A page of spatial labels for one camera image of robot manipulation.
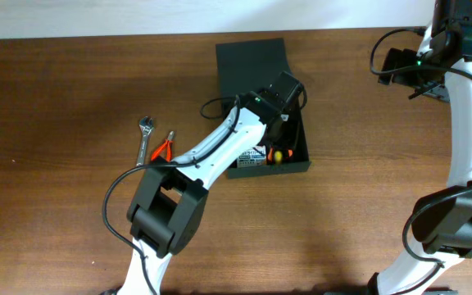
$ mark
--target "wooden table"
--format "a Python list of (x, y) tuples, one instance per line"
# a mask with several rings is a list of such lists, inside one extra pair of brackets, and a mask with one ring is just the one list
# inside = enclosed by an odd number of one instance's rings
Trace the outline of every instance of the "wooden table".
[[(330, 289), (366, 284), (396, 259), (415, 201), (445, 187), (450, 111), (377, 84), (368, 56), (386, 29), (0, 40), (0, 293), (97, 294), (122, 284), (131, 249), (103, 226), (102, 198), (134, 166), (142, 116), (150, 149), (175, 130), (175, 155), (219, 122), (197, 110), (217, 96), (215, 44), (284, 37), (306, 85), (312, 166), (212, 187), (196, 236), (163, 289), (181, 293)], [(382, 46), (415, 48), (402, 34)], [(110, 218), (125, 213), (128, 178)], [(472, 260), (437, 286), (472, 294)]]

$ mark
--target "adjustable wrench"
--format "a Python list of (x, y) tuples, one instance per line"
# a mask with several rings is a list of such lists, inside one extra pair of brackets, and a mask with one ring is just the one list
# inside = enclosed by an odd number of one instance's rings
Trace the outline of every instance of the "adjustable wrench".
[(136, 166), (141, 166), (145, 163), (145, 155), (147, 154), (148, 139), (151, 137), (151, 132), (154, 130), (152, 118), (147, 116), (139, 121), (139, 128), (141, 129), (141, 145), (139, 146), (138, 161)]

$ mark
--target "white wall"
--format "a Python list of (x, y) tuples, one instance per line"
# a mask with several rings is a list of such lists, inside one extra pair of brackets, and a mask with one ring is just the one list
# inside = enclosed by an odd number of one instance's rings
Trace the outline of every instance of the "white wall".
[(0, 0), (0, 39), (427, 25), (434, 0)]

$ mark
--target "toolbox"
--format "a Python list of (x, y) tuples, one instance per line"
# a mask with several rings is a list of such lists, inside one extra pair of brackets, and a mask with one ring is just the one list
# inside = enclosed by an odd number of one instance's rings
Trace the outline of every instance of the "toolbox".
[[(223, 98), (266, 87), (278, 78), (282, 71), (292, 74), (287, 63), (283, 39), (216, 44), (216, 60), (220, 95)], [(224, 113), (228, 113), (231, 107), (230, 102), (221, 103)], [(292, 140), (296, 142), (296, 145), (290, 161), (278, 165), (243, 168), (238, 167), (237, 161), (234, 161), (227, 169), (229, 179), (307, 171), (311, 161), (299, 101), (289, 120), (296, 121), (299, 125), (297, 131), (292, 132)]]

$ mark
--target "wrench head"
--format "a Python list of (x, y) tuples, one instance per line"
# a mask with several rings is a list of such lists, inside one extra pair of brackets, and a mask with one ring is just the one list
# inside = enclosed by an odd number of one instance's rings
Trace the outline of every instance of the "wrench head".
[(144, 117), (139, 121), (139, 128), (144, 131), (146, 129), (154, 128), (154, 124), (152, 123), (152, 118)]

